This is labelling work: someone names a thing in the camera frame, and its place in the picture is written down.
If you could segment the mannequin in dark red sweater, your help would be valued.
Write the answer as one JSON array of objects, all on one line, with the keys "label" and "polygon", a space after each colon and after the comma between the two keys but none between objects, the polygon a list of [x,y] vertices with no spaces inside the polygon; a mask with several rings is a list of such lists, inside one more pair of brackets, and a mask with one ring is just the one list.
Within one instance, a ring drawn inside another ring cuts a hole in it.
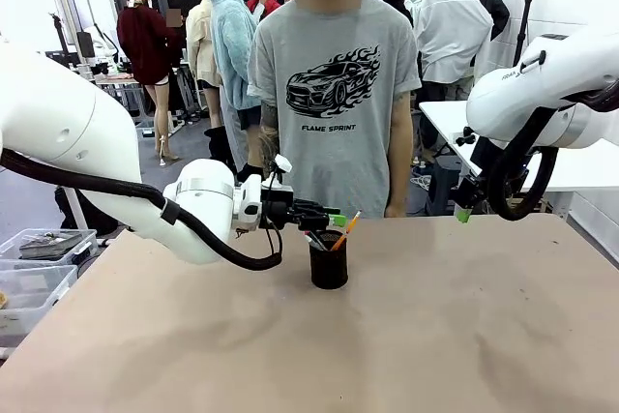
[{"label": "mannequin in dark red sweater", "polygon": [[128,0],[117,19],[119,44],[131,62],[133,78],[155,104],[154,135],[160,164],[179,157],[169,147],[169,80],[179,61],[180,43],[165,18],[147,0]]}]

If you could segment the mannequin in light blue fleece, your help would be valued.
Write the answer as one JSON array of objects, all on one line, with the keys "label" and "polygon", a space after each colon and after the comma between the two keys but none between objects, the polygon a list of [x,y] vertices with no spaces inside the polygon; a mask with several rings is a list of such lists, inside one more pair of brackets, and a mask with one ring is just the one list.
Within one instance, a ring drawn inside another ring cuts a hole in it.
[{"label": "mannequin in light blue fleece", "polygon": [[261,103],[248,94],[248,66],[257,27],[245,0],[211,0],[214,54],[228,102],[234,107],[248,144],[247,162],[261,166]]}]

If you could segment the black mesh pen holder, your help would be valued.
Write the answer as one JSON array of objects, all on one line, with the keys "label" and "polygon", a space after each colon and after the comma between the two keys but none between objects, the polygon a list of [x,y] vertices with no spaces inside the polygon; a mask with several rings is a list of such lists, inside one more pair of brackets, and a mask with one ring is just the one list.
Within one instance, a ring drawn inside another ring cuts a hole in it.
[{"label": "black mesh pen holder", "polygon": [[337,230],[319,231],[315,234],[325,246],[320,250],[316,243],[309,244],[310,278],[318,288],[334,290],[343,287],[348,281],[347,241],[337,251],[331,247],[342,235]]}]

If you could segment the white table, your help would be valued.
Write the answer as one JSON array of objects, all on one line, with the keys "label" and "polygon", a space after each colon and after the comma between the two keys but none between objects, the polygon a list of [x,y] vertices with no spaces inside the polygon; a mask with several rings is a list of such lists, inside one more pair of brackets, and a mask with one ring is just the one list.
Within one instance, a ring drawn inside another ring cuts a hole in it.
[{"label": "white table", "polygon": [[[465,106],[464,101],[427,102],[420,109],[462,160],[461,173],[477,176],[481,169],[471,161],[474,146],[456,144],[466,126]],[[612,156],[619,156],[619,147],[604,139],[584,149],[561,149],[545,191],[553,213],[565,219],[575,192],[619,190],[619,167],[602,167]]]}]

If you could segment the background work table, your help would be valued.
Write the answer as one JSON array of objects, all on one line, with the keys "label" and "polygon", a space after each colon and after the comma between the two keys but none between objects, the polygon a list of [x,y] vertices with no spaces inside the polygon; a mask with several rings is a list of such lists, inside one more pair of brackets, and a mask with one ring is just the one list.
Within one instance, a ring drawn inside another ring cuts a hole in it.
[{"label": "background work table", "polygon": [[143,88],[130,74],[97,74],[95,84],[125,108],[136,127],[148,119]]}]

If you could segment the black tripod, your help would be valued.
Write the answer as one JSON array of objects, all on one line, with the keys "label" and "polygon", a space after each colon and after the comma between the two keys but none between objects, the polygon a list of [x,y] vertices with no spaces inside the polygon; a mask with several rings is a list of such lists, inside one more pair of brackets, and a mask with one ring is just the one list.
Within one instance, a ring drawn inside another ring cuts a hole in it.
[{"label": "black tripod", "polygon": [[522,18],[520,21],[519,30],[516,36],[516,49],[514,54],[513,65],[516,66],[523,50],[524,42],[527,36],[528,19],[530,14],[530,8],[533,0],[524,0],[524,7],[522,12]]}]

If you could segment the mannequin in beige jacket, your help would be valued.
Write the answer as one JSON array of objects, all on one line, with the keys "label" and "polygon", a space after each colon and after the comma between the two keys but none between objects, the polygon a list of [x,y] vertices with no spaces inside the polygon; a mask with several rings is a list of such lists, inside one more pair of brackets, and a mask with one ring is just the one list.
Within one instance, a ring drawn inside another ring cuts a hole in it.
[{"label": "mannequin in beige jacket", "polygon": [[205,97],[211,127],[219,128],[222,126],[221,76],[214,55],[211,16],[211,0],[200,0],[192,7],[186,19],[186,40],[190,71]]}]

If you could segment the tattooed right forearm of person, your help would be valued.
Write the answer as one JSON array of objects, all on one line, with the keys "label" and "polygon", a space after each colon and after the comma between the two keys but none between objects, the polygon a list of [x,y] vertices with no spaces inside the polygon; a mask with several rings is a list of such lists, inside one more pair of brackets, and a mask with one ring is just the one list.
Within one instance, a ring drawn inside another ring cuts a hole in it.
[{"label": "tattooed right forearm of person", "polygon": [[270,174],[276,156],[280,153],[279,115],[275,104],[261,103],[259,132],[260,157],[265,174]]}]

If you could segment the left forearm of person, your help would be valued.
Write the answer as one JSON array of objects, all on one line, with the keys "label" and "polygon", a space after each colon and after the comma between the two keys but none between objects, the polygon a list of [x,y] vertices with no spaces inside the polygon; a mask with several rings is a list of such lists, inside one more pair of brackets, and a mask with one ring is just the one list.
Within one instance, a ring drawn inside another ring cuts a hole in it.
[{"label": "left forearm of person", "polygon": [[393,104],[388,163],[390,172],[389,202],[406,201],[413,154],[411,93],[398,94]]}]

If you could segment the person in grey car t-shirt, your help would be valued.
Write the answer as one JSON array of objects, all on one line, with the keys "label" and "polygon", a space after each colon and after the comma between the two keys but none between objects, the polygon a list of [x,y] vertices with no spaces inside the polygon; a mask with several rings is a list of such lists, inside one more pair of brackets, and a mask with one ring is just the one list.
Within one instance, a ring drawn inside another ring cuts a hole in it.
[{"label": "person in grey car t-shirt", "polygon": [[278,107],[301,198],[385,218],[394,100],[420,87],[412,25],[382,0],[291,0],[253,37],[249,92]]}]

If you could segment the clear plastic bin dark contents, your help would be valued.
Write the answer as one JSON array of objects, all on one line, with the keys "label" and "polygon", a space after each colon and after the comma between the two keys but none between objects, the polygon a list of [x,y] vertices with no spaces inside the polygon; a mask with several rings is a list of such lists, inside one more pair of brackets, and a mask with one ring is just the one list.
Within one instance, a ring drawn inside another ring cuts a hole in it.
[{"label": "clear plastic bin dark contents", "polygon": [[0,244],[0,259],[62,261],[98,247],[94,229],[24,229]]}]

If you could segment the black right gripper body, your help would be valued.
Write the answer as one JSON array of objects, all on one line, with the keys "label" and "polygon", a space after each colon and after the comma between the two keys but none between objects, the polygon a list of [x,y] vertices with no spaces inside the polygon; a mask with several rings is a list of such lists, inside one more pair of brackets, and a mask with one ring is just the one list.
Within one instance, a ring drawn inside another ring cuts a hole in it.
[{"label": "black right gripper body", "polygon": [[451,199],[455,203],[456,212],[472,212],[487,199],[486,177],[474,176],[472,173],[464,175],[458,186],[451,189]]}]

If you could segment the orange pencil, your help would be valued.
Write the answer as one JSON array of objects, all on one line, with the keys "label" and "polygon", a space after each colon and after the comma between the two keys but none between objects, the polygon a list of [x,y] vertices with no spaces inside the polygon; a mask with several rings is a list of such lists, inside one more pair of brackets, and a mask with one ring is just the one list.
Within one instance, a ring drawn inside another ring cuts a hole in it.
[{"label": "orange pencil", "polygon": [[343,244],[344,240],[348,237],[349,233],[354,229],[358,219],[360,218],[362,214],[362,211],[359,210],[354,217],[350,220],[350,222],[348,223],[348,225],[346,226],[344,233],[337,239],[337,241],[333,244],[333,246],[331,247],[331,251],[337,251],[341,245]]}]

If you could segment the mannequin in white shirt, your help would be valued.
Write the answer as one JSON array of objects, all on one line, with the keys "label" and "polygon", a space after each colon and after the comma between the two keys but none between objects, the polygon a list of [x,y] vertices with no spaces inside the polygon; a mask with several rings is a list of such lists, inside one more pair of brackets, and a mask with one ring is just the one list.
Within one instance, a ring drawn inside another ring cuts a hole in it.
[{"label": "mannequin in white shirt", "polygon": [[480,0],[422,0],[414,32],[429,102],[468,98],[492,26]]}]

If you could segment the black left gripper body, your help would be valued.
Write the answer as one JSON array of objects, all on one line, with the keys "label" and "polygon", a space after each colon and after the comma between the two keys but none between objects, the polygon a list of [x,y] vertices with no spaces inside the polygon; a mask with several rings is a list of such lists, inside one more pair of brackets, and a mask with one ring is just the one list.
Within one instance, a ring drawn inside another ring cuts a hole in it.
[{"label": "black left gripper body", "polygon": [[294,207],[294,191],[290,186],[261,187],[260,228],[267,229],[272,223],[277,229],[287,224],[299,226],[300,219]]}]

